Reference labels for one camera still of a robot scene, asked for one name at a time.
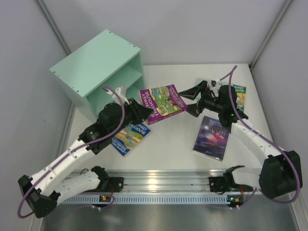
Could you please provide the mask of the blue 91-Storey Treehouse book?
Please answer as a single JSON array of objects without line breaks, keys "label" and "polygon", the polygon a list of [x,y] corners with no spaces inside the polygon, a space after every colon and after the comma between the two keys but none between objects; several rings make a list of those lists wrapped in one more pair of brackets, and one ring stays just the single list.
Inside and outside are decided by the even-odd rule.
[{"label": "blue 91-Storey Treehouse book", "polygon": [[129,124],[112,138],[112,146],[123,156],[127,156],[151,130],[143,123]]}]

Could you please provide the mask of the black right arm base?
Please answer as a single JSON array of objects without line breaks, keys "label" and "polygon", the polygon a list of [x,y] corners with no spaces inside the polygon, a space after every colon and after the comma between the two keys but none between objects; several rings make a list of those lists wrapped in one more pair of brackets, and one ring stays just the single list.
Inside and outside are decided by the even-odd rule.
[{"label": "black right arm base", "polygon": [[241,192],[239,185],[233,184],[224,177],[209,177],[210,191],[217,194],[224,194],[227,192]]}]

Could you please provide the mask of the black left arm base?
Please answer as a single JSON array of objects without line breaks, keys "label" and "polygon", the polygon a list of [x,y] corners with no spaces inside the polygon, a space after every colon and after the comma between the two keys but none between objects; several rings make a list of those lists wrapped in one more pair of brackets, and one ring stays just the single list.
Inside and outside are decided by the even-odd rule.
[{"label": "black left arm base", "polygon": [[104,182],[98,186],[98,188],[93,190],[87,190],[86,193],[119,193],[122,191],[124,186],[123,177],[110,177],[108,182]]}]

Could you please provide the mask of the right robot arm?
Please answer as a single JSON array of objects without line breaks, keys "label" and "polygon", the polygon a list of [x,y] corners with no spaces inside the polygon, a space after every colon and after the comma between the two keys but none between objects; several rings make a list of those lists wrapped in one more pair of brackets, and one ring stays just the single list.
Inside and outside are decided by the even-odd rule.
[{"label": "right robot arm", "polygon": [[295,151],[285,151],[257,131],[248,116],[237,108],[237,93],[231,85],[223,85],[214,95],[210,85],[203,80],[198,85],[179,93],[181,97],[195,100],[187,112],[198,117],[205,109],[218,114],[221,125],[239,139],[260,162],[260,168],[238,165],[226,169],[224,179],[228,187],[247,185],[260,189],[269,199],[295,192],[297,199],[303,186],[300,156]]}]

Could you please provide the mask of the purple 117-Storey Treehouse book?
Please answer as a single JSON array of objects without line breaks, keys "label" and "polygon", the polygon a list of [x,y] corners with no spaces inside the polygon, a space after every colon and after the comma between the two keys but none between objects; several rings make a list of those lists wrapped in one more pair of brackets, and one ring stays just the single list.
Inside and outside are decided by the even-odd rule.
[{"label": "purple 117-Storey Treehouse book", "polygon": [[175,116],[188,109],[174,84],[140,90],[139,95],[141,104],[153,109],[153,112],[147,118],[148,125]]}]

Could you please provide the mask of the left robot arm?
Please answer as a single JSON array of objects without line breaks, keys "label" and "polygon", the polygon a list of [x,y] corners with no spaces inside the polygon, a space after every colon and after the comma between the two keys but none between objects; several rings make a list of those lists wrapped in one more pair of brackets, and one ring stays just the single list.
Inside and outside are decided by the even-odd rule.
[{"label": "left robot arm", "polygon": [[67,176],[110,145],[112,138],[123,128],[140,124],[152,112],[133,98],[126,103],[107,104],[97,121],[87,127],[61,156],[36,174],[23,175],[18,180],[22,202],[29,205],[37,218],[43,218],[69,197],[86,191],[103,192],[109,184],[109,176],[103,167],[95,166],[71,179]]}]

